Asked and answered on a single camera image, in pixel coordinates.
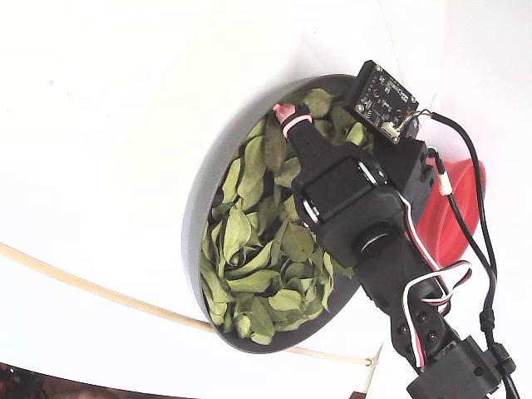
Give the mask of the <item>gripper finger with pink tip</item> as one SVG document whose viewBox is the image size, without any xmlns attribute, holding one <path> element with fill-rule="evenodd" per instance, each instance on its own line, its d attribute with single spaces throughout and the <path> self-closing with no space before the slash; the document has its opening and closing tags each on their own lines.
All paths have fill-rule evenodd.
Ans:
<svg viewBox="0 0 532 399">
<path fill-rule="evenodd" d="M 317 163 L 331 147 L 314 125 L 306 103 L 278 103 L 273 106 L 273 112 L 302 167 Z"/>
</svg>

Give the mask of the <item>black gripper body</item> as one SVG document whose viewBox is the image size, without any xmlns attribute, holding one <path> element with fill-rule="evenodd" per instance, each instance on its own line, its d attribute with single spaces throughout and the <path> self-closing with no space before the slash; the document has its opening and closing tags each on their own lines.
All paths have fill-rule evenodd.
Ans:
<svg viewBox="0 0 532 399">
<path fill-rule="evenodd" d="M 359 232 L 374 224 L 404 230 L 404 208 L 382 167 L 352 143 L 294 143 L 300 164 L 292 180 L 295 207 L 313 232 L 347 226 Z"/>
</svg>

